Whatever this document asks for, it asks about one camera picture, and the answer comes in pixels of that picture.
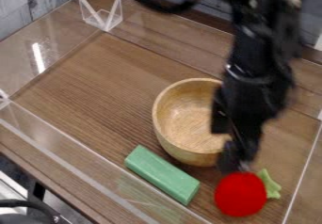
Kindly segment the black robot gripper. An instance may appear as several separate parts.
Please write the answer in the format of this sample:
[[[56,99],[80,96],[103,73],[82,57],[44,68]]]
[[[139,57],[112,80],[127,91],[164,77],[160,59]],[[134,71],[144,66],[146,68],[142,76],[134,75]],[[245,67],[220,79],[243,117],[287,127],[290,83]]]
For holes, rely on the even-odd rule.
[[[278,117],[289,104],[294,55],[291,28],[235,27],[223,83],[214,91],[210,130],[233,135],[227,145],[242,147],[241,171],[250,170],[257,158],[266,122]]]

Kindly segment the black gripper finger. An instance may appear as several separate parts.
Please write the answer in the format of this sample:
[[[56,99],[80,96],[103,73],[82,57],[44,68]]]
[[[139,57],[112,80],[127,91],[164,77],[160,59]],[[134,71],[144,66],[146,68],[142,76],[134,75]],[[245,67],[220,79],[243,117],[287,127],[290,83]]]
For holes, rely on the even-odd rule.
[[[216,162],[218,170],[223,174],[229,174],[239,170],[239,153],[241,151],[237,142],[233,140],[227,141]]]

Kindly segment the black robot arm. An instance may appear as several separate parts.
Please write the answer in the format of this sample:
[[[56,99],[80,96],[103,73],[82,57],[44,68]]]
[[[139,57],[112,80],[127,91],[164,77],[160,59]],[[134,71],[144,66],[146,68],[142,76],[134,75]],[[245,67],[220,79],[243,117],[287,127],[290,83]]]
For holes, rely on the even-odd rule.
[[[159,13],[178,14],[200,0],[168,6],[156,0],[136,1]],[[223,83],[212,95],[210,131],[231,135],[216,164],[229,174],[249,170],[261,150],[263,126],[289,105],[302,0],[223,1],[231,7],[234,42]]]

